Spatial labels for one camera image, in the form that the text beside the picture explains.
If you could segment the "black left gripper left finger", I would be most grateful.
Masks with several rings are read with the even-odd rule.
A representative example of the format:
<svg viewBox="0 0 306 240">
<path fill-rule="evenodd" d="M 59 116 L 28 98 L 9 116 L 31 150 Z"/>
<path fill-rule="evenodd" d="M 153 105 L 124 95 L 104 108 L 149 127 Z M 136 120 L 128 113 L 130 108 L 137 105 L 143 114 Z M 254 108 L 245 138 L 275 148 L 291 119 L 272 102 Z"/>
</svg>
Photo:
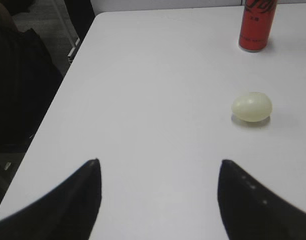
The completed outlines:
<svg viewBox="0 0 306 240">
<path fill-rule="evenodd" d="M 101 200 L 100 161 L 88 160 L 52 191 L 0 220 L 0 240 L 87 240 Z"/>
</svg>

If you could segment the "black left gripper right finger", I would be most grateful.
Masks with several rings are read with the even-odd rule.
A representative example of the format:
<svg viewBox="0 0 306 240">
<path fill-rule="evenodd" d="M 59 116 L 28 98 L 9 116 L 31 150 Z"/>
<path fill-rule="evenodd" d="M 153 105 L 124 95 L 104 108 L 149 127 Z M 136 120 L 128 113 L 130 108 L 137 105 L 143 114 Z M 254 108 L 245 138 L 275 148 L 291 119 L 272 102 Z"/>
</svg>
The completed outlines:
<svg viewBox="0 0 306 240">
<path fill-rule="evenodd" d="M 306 240 L 306 213 L 232 160 L 221 162 L 217 202 L 230 240 Z"/>
</svg>

